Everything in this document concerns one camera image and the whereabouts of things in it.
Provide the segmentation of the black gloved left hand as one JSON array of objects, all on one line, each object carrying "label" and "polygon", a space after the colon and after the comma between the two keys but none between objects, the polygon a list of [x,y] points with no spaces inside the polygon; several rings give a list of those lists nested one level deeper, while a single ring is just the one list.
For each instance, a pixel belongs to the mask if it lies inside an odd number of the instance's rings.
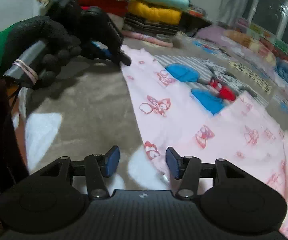
[{"label": "black gloved left hand", "polygon": [[81,53],[78,38],[48,16],[15,23],[0,34],[0,76],[22,87],[48,87],[61,68]]}]

